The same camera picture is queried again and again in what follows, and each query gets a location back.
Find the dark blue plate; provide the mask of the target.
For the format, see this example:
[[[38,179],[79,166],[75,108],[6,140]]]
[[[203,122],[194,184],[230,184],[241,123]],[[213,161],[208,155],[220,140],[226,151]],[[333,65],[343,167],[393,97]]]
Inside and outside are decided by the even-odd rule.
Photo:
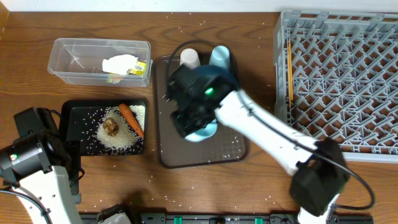
[[[203,65],[194,68],[193,71],[197,73],[200,78],[205,78],[206,90],[210,87],[215,88],[215,86],[219,86],[219,84],[216,84],[219,78],[221,79],[221,83],[227,83],[233,90],[239,89],[237,79],[225,68],[216,65]]]

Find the light blue bowl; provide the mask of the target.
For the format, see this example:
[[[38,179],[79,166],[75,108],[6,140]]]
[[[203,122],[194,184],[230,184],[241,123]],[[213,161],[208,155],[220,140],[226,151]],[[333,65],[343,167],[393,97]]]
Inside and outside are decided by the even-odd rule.
[[[213,120],[212,122],[208,123],[204,128],[201,128],[194,133],[189,134],[185,137],[187,141],[190,142],[200,142],[205,139],[212,137],[218,129],[217,120]]]

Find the brown food scrap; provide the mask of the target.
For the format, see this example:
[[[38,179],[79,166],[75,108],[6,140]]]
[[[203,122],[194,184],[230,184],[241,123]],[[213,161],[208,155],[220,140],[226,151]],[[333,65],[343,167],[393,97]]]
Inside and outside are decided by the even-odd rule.
[[[108,117],[103,121],[102,124],[103,129],[106,131],[108,136],[116,136],[119,131],[119,126],[116,120],[112,117]]]

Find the green yellow snack wrapper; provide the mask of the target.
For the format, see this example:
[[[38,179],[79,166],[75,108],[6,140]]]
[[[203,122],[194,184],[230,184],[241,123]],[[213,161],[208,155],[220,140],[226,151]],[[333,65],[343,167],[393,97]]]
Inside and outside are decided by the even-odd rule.
[[[130,68],[127,71],[127,75],[138,75],[142,76],[146,71],[146,63],[138,61],[134,68]],[[116,76],[113,73],[110,73],[110,76],[107,77],[106,83],[116,84],[125,78],[125,75]]]

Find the white rice pile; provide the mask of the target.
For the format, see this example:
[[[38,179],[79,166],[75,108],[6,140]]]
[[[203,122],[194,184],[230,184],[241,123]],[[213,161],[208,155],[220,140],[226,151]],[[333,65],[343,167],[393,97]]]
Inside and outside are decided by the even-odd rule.
[[[119,131],[116,136],[108,136],[103,129],[103,121],[112,117]],[[144,140],[130,127],[118,106],[109,106],[85,113],[80,119],[82,124],[80,137],[84,156],[108,156],[139,154],[143,151]]]

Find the orange carrot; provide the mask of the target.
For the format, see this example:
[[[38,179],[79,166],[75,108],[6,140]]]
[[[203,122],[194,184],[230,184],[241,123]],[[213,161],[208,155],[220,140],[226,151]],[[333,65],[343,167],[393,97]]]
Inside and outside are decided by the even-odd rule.
[[[130,107],[128,107],[128,105],[125,105],[124,103],[122,103],[119,105],[119,110],[120,110],[121,114],[123,115],[124,119],[130,125],[130,127],[136,132],[136,134],[139,137],[143,138],[144,132],[141,128],[141,125],[138,123],[137,119],[134,117]]]

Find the white tissue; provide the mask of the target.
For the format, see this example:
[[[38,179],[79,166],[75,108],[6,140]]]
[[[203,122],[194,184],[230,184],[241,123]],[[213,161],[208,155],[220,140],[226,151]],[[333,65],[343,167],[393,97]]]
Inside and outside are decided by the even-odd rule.
[[[102,69],[104,72],[127,75],[128,70],[136,66],[138,59],[133,55],[117,55],[110,59],[104,59]]]

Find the wooden chopstick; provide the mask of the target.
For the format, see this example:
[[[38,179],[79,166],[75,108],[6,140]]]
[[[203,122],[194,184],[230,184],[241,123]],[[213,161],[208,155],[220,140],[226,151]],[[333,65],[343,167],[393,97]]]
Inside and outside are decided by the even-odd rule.
[[[287,41],[287,72],[288,72],[288,95],[289,95],[289,108],[292,105],[292,77],[291,77],[291,48],[290,39]]]
[[[289,100],[290,103],[293,101],[294,98],[294,85],[293,85],[293,73],[292,73],[292,44],[291,40],[289,39],[288,42],[288,63],[289,63]]]

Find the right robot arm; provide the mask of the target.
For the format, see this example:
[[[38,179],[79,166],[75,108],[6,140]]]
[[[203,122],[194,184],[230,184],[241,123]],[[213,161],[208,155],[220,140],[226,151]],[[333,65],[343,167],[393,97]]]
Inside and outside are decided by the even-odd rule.
[[[186,137],[213,120],[229,127],[271,155],[292,176],[289,193],[300,206],[299,223],[327,223],[349,179],[337,142],[302,134],[261,108],[234,78],[172,75],[167,95],[178,104],[171,114]]]

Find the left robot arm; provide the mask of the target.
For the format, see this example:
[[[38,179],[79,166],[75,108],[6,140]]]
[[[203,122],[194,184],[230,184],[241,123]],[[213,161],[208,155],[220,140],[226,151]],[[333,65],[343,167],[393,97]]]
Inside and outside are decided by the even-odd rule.
[[[84,173],[78,141],[35,133],[1,149],[1,192],[18,197],[33,223],[132,224],[120,205],[98,214],[78,212],[78,183]]]

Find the black waste tray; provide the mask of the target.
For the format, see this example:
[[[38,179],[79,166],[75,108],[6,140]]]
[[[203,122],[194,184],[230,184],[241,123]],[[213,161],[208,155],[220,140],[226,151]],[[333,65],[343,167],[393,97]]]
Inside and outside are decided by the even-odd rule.
[[[146,121],[146,102],[144,100],[70,100],[62,106],[61,135],[66,141],[80,141],[82,136],[80,119],[85,117],[85,113],[102,107],[119,106],[122,103],[130,107],[134,117],[144,129]]]

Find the white plastic cup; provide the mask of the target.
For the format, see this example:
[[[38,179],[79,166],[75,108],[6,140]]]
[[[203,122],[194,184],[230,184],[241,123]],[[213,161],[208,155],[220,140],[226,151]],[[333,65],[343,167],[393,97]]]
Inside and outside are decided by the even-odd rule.
[[[200,59],[198,53],[194,49],[185,49],[180,54],[180,65],[185,65],[190,69],[199,67]]]

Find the light blue plastic cup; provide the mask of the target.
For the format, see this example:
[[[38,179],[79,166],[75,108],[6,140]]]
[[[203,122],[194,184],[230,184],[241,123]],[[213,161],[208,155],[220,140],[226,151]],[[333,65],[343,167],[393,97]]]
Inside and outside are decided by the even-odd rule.
[[[223,45],[216,46],[212,50],[209,64],[229,70],[230,69],[229,49]]]

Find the clear plastic bin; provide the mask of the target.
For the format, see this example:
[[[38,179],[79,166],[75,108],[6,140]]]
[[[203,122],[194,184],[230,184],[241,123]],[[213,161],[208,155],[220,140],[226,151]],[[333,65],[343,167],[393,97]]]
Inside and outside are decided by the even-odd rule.
[[[72,85],[147,87],[152,65],[150,53],[150,43],[142,40],[59,38],[53,44],[47,70]],[[145,73],[125,75],[116,84],[106,83],[110,73],[103,71],[103,60],[125,54],[145,62]]]

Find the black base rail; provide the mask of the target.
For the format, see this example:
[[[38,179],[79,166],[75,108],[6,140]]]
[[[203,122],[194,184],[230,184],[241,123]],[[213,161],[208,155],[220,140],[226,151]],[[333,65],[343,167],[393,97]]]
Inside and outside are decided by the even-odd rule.
[[[103,214],[81,214],[83,223],[97,224],[298,224],[292,214],[272,215],[170,215],[141,213],[130,218],[125,213],[105,217]]]

